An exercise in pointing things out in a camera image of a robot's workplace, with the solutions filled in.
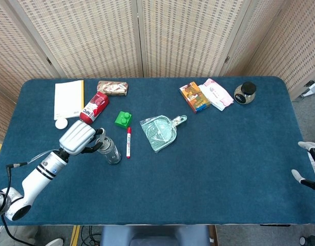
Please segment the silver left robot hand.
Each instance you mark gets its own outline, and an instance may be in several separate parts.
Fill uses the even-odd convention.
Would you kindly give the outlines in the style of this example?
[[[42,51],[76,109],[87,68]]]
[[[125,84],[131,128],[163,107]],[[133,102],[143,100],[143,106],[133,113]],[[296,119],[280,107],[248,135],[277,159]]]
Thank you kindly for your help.
[[[104,128],[93,129],[85,122],[77,120],[59,139],[59,146],[73,156],[94,153],[102,146],[105,136]]]

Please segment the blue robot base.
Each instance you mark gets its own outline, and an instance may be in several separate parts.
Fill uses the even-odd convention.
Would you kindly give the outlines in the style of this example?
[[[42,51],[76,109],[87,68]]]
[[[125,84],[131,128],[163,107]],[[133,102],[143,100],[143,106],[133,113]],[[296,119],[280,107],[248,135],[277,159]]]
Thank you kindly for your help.
[[[100,246],[211,246],[206,225],[104,225]]]

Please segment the clear glass jar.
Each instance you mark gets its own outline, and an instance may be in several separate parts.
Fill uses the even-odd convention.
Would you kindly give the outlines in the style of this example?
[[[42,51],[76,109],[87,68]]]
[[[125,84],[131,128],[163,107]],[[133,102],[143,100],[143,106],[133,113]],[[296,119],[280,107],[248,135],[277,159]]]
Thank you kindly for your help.
[[[96,143],[102,144],[102,141],[100,139],[98,139],[98,140],[96,140]],[[116,164],[118,164],[121,161],[121,154],[117,150],[117,147],[115,146],[115,144],[114,144],[114,146],[113,146],[113,148],[112,148],[110,153],[102,154],[102,155],[106,158],[107,162],[110,165],[116,165]]]

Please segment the white round disc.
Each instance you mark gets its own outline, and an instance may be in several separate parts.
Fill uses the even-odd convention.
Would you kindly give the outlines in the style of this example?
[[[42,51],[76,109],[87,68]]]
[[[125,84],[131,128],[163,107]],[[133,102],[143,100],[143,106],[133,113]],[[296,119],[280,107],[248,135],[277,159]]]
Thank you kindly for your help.
[[[59,130],[65,129],[68,126],[68,121],[66,118],[59,118],[55,122],[55,127]]]

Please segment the red juice bottle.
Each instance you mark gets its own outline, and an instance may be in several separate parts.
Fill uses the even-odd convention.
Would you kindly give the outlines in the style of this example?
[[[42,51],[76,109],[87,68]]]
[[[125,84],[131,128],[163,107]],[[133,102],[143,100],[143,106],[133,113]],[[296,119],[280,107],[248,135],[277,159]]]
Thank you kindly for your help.
[[[81,111],[80,120],[88,125],[92,124],[108,104],[108,96],[97,92]]]

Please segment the white notebook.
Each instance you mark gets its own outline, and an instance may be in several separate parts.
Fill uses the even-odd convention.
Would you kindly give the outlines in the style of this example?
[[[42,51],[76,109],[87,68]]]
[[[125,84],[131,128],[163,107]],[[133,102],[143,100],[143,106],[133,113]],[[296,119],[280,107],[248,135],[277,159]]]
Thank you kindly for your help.
[[[78,117],[84,108],[84,80],[55,84],[54,120]]]

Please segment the green toy building block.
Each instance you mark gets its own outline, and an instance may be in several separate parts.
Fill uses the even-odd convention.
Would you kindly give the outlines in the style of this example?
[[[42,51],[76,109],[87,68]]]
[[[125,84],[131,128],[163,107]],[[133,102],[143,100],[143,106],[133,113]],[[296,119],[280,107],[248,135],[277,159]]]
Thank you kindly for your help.
[[[120,111],[114,123],[116,126],[126,129],[130,126],[132,114],[129,112]]]

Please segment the red white marker pen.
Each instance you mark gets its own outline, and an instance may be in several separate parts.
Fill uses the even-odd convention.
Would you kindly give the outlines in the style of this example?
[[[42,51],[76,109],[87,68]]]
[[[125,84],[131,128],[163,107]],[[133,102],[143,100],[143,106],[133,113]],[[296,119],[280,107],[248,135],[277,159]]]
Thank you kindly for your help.
[[[131,135],[132,135],[132,128],[127,128],[127,146],[126,146],[126,157],[127,159],[131,158]]]

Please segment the brown snack package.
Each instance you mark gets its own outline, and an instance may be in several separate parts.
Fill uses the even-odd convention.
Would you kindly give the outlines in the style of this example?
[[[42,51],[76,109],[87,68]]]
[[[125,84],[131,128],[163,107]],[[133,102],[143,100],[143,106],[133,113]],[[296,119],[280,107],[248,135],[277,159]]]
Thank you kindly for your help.
[[[101,80],[97,84],[97,91],[107,96],[126,96],[129,85],[126,82]]]

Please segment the white device on floor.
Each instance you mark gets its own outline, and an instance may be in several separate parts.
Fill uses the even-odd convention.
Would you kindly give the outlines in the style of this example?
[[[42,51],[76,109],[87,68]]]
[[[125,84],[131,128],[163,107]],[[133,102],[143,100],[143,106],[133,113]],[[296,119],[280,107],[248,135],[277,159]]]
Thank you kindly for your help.
[[[315,94],[315,80],[309,81],[305,87],[307,88],[300,96],[302,98],[311,96]]]

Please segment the mint dustpan in plastic bag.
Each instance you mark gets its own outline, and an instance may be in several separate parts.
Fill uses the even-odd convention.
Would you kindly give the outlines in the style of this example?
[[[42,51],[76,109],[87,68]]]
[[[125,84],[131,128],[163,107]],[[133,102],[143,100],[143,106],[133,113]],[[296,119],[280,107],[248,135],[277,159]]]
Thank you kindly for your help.
[[[187,120],[186,115],[170,119],[159,115],[141,120],[139,123],[155,153],[170,145],[177,137],[177,126]]]

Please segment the woven folding screen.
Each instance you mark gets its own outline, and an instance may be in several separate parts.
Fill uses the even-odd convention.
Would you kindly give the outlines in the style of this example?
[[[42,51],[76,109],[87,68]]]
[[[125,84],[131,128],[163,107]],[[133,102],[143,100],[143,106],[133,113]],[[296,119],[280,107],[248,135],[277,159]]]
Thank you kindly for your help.
[[[0,0],[0,141],[32,78],[315,80],[315,0]]]

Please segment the blue table cloth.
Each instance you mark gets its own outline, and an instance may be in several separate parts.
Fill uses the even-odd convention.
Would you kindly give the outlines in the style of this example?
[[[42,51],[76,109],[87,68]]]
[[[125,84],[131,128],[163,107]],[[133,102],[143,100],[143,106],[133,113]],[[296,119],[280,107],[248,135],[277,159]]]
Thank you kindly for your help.
[[[189,77],[126,78],[128,94],[111,97],[92,126],[124,155],[127,132],[114,121],[130,112],[131,158],[71,156],[17,224],[315,223],[315,190],[291,173],[315,179],[286,85],[275,76],[216,78],[230,93],[248,80],[252,103],[195,114],[179,92]],[[139,122],[159,115],[187,120],[155,153]]]

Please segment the white pink tissue pack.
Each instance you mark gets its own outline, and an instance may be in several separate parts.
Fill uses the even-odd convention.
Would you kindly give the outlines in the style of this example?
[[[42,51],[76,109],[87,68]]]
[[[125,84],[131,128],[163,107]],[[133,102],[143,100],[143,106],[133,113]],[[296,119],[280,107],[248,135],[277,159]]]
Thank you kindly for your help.
[[[220,111],[223,111],[234,102],[230,94],[211,78],[208,78],[205,83],[198,87],[208,101]]]

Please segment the orange cardboard box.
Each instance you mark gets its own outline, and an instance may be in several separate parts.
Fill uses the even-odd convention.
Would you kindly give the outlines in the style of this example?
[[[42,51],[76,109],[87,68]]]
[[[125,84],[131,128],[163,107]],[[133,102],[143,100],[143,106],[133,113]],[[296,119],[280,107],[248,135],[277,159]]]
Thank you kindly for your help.
[[[211,105],[194,81],[180,87],[179,91],[195,114]]]

